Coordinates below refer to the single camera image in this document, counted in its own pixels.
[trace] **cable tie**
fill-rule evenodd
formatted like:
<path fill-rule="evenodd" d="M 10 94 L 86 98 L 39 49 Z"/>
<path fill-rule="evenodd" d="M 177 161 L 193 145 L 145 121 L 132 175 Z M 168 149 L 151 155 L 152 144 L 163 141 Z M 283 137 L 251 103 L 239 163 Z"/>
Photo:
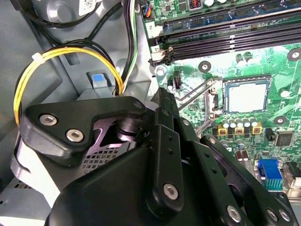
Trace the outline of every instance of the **cable tie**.
<path fill-rule="evenodd" d="M 42 56 L 41 53 L 35 53 L 32 55 L 33 60 L 38 61 L 40 64 L 45 63 L 46 61 L 44 60 L 44 57 Z"/>

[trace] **cylindrical capacitor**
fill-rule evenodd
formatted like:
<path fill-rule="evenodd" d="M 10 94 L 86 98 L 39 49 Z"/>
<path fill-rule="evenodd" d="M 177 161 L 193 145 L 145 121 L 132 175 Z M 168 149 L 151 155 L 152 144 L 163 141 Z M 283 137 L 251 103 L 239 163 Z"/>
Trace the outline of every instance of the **cylindrical capacitor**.
<path fill-rule="evenodd" d="M 228 142 L 226 140 L 221 140 L 221 144 L 225 147 L 225 148 L 228 148 L 229 145 L 228 145 Z"/>
<path fill-rule="evenodd" d="M 243 150 L 241 152 L 241 154 L 243 155 L 244 161 L 248 161 L 249 160 L 249 155 L 248 155 L 248 152 L 246 150 Z"/>
<path fill-rule="evenodd" d="M 228 120 L 224 119 L 224 120 L 222 121 L 222 126 L 223 126 L 225 129 L 228 128 L 228 127 L 229 127 L 229 122 L 228 122 Z"/>
<path fill-rule="evenodd" d="M 286 89 L 281 89 L 281 90 L 280 90 L 280 96 L 281 96 L 282 98 L 289 97 L 289 96 L 290 96 L 290 92 L 287 91 Z"/>
<path fill-rule="evenodd" d="M 251 126 L 253 126 L 253 127 L 258 126 L 258 122 L 254 117 L 250 118 L 250 123 L 251 123 Z"/>
<path fill-rule="evenodd" d="M 241 119 L 235 119 L 235 123 L 239 128 L 242 128 L 244 126 L 243 121 Z"/>
<path fill-rule="evenodd" d="M 246 65 L 246 62 L 244 61 L 244 58 L 241 54 L 236 55 L 235 61 L 236 61 L 238 67 L 243 67 Z"/>
<path fill-rule="evenodd" d="M 235 152 L 235 156 L 236 156 L 236 159 L 238 161 L 242 161 L 243 160 L 243 155 L 242 155 L 242 153 L 241 153 L 240 150 L 238 150 L 238 151 Z"/>
<path fill-rule="evenodd" d="M 231 128 L 236 127 L 235 121 L 233 119 L 229 119 L 229 125 L 230 125 Z"/>
<path fill-rule="evenodd" d="M 236 140 L 235 143 L 237 144 L 237 147 L 239 149 L 243 149 L 245 147 L 244 141 L 242 139 Z"/>
<path fill-rule="evenodd" d="M 172 79 L 167 80 L 167 89 L 172 91 L 174 87 L 174 81 Z"/>
<path fill-rule="evenodd" d="M 251 123 L 247 118 L 243 118 L 244 127 L 250 127 Z"/>
<path fill-rule="evenodd" d="M 255 63 L 255 61 L 254 61 L 254 59 L 253 59 L 253 56 L 252 56 L 252 54 L 251 54 L 250 52 L 245 52 L 245 53 L 244 53 L 244 59 L 245 59 L 245 61 L 246 61 L 249 65 Z"/>
<path fill-rule="evenodd" d="M 204 0 L 204 5 L 207 7 L 211 7 L 214 5 L 214 0 Z"/>

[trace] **motherboard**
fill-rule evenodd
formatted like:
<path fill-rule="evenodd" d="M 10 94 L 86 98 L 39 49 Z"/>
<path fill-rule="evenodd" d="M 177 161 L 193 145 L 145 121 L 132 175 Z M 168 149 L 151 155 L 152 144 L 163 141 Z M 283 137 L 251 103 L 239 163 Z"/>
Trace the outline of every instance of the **motherboard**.
<path fill-rule="evenodd" d="M 301 0 L 150 0 L 141 12 L 180 115 L 301 201 Z"/>

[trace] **yellow wire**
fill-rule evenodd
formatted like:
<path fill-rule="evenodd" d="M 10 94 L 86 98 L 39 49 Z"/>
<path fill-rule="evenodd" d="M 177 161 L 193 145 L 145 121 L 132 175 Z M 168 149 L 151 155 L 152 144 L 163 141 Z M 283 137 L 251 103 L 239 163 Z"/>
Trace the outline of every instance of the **yellow wire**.
<path fill-rule="evenodd" d="M 94 51 L 82 49 L 82 48 L 76 48 L 76 47 L 65 47 L 65 48 L 57 48 L 57 49 L 51 50 L 49 52 L 46 52 L 46 53 L 42 54 L 42 57 L 43 57 L 44 61 L 47 61 L 51 58 L 54 58 L 54 57 L 57 57 L 57 56 L 60 56 L 63 54 L 75 53 L 75 52 L 87 53 L 87 54 L 90 54 L 90 55 L 96 57 L 100 61 L 102 61 L 109 68 L 109 70 L 112 72 L 112 74 L 116 78 L 117 85 L 119 87 L 119 95 L 121 95 L 122 90 L 123 90 L 123 82 L 122 82 L 120 75 L 116 71 L 115 67 L 106 58 L 104 58 L 103 56 L 101 56 L 100 54 L 98 54 Z M 16 89 L 16 94 L 15 94 L 15 98 L 14 98 L 14 114 L 15 114 L 15 121 L 18 126 L 20 124 L 19 107 L 21 104 L 23 93 L 25 91 L 25 87 L 26 87 L 27 82 L 30 79 L 31 75 L 41 64 L 42 64 L 42 62 L 39 62 L 38 60 L 32 61 L 32 63 L 26 68 L 26 70 L 22 74 L 21 79 L 18 84 L 18 87 Z"/>

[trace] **screw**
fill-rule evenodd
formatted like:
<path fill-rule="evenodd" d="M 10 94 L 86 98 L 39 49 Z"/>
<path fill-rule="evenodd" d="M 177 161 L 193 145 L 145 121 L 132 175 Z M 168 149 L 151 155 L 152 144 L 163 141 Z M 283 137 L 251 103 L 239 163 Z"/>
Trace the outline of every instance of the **screw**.
<path fill-rule="evenodd" d="M 162 112 L 163 112 L 164 115 L 169 116 L 168 110 L 162 109 Z"/>
<path fill-rule="evenodd" d="M 163 191 L 164 194 L 171 200 L 176 200 L 179 196 L 178 190 L 171 184 L 164 184 Z"/>
<path fill-rule="evenodd" d="M 214 145 L 216 144 L 216 141 L 212 137 L 209 137 L 209 141 Z"/>
<path fill-rule="evenodd" d="M 277 216 L 275 215 L 275 213 L 273 211 L 271 211 L 270 209 L 268 209 L 268 214 L 269 216 L 274 220 L 274 221 L 278 221 Z"/>
<path fill-rule="evenodd" d="M 80 142 L 84 139 L 84 135 L 78 129 L 70 129 L 66 133 L 68 140 L 72 142 Z"/>
<path fill-rule="evenodd" d="M 282 216 L 282 218 L 286 221 L 290 221 L 289 216 L 283 211 L 283 210 L 279 210 L 280 215 Z"/>
<path fill-rule="evenodd" d="M 142 108 L 142 104 L 140 102 L 138 102 L 138 101 L 134 102 L 134 106 L 138 107 L 138 108 Z"/>
<path fill-rule="evenodd" d="M 40 122 L 45 126 L 53 126 L 57 124 L 57 119 L 53 115 L 44 114 L 40 117 Z"/>
<path fill-rule="evenodd" d="M 233 206 L 227 206 L 229 216 L 237 223 L 241 221 L 239 212 Z"/>
<path fill-rule="evenodd" d="M 186 119 L 183 119 L 183 123 L 184 123 L 186 126 L 189 126 L 189 122 L 188 122 Z"/>

